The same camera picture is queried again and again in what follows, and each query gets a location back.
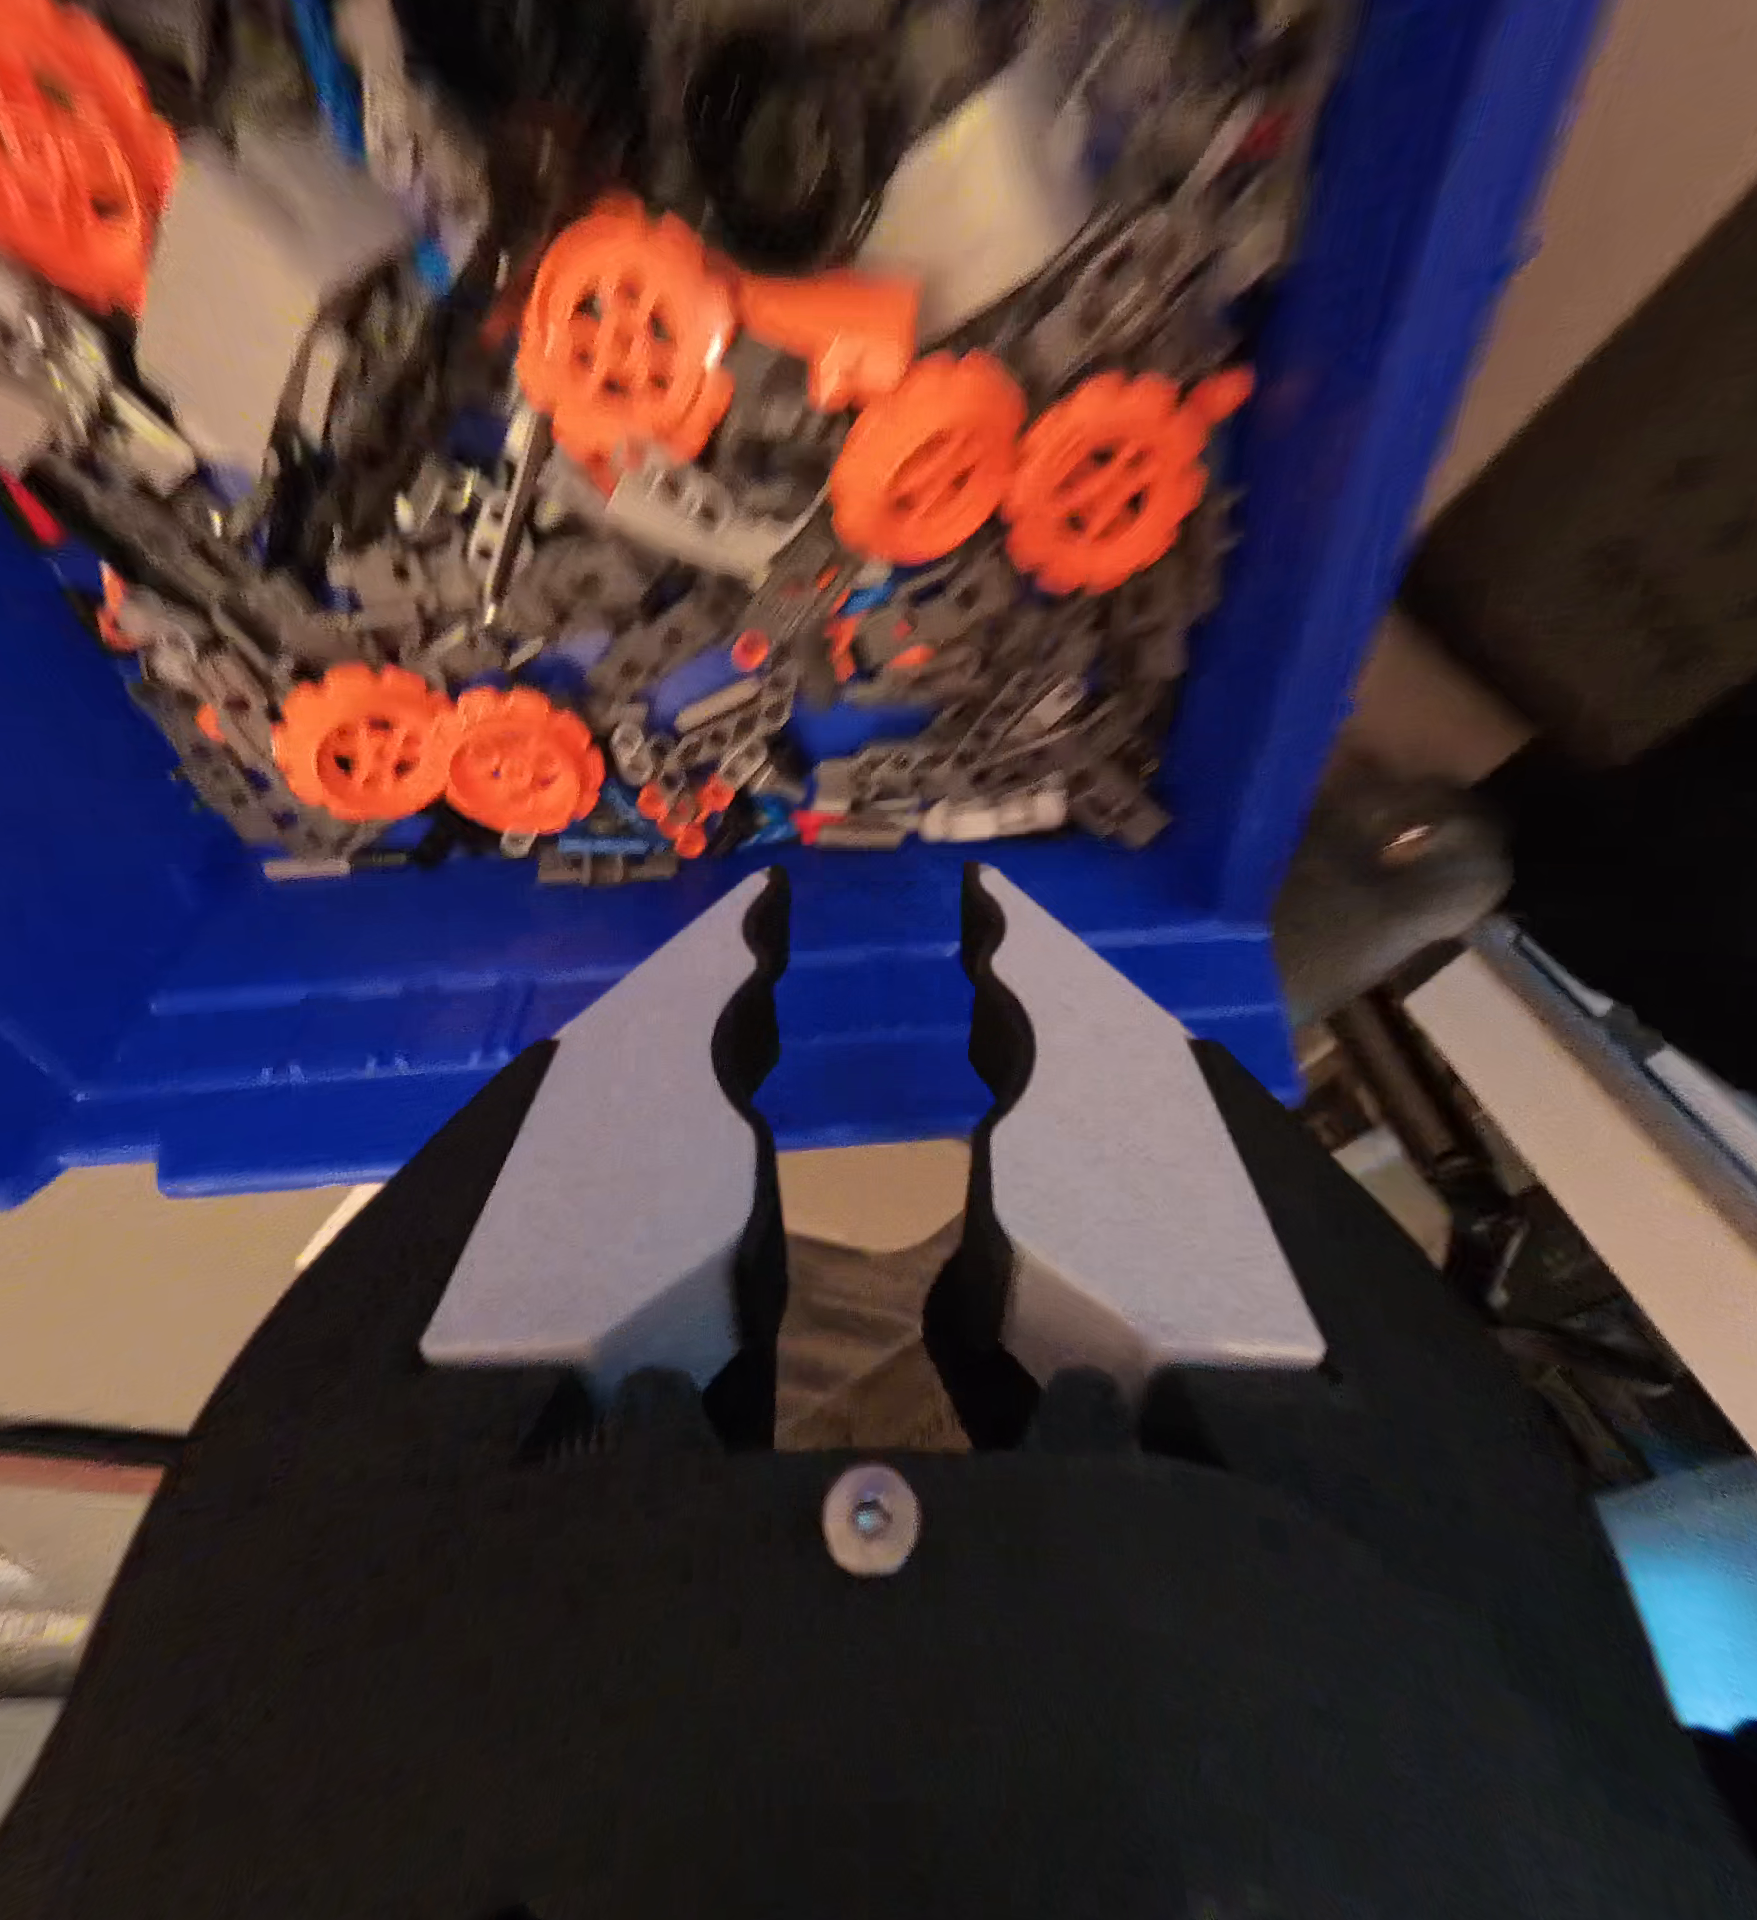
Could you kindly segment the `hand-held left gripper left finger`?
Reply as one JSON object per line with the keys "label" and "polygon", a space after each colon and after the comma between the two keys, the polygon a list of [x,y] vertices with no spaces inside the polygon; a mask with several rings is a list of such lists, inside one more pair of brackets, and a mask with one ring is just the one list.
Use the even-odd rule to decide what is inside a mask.
{"label": "hand-held left gripper left finger", "polygon": [[561,1370],[596,1403],[688,1379],[733,1445],[775,1438],[791,1276],[776,1146],[791,882],[758,872],[555,1037],[420,1341],[441,1370]]}

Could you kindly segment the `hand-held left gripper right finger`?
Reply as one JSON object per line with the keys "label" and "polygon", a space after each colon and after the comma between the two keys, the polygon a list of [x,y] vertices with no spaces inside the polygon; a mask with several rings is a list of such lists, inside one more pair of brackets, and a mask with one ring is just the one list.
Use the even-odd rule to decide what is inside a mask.
{"label": "hand-held left gripper right finger", "polygon": [[1323,1330],[1200,1043],[997,865],[967,865],[967,1062],[988,1093],[946,1264],[946,1398],[974,1447],[1097,1375],[1135,1416],[1177,1370],[1314,1371]]}

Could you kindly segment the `pile of small brick parts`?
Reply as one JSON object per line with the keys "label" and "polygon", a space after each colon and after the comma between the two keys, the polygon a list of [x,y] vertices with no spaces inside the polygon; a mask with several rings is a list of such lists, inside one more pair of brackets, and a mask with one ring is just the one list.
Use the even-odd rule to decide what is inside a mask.
{"label": "pile of small brick parts", "polygon": [[270,879],[1170,826],[1346,3],[0,3],[0,509]]}

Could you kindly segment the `blue bin with square tag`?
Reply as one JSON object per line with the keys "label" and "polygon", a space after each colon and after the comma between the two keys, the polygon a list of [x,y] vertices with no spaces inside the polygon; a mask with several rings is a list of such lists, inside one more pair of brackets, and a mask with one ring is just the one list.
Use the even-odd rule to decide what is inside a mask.
{"label": "blue bin with square tag", "polygon": [[[1560,131],[1594,3],[1364,3],[1317,185],[1230,434],[1225,597],[1143,850],[987,846],[1173,1015],[1298,1100],[1270,922],[1352,677]],[[0,1208],[149,1164],[171,1194],[382,1178],[770,854],[795,891],[770,1128],[949,1137],[984,1112],[957,961],[964,848],[697,861],[544,885],[502,860],[270,882],[171,779],[64,586],[0,505]]]}

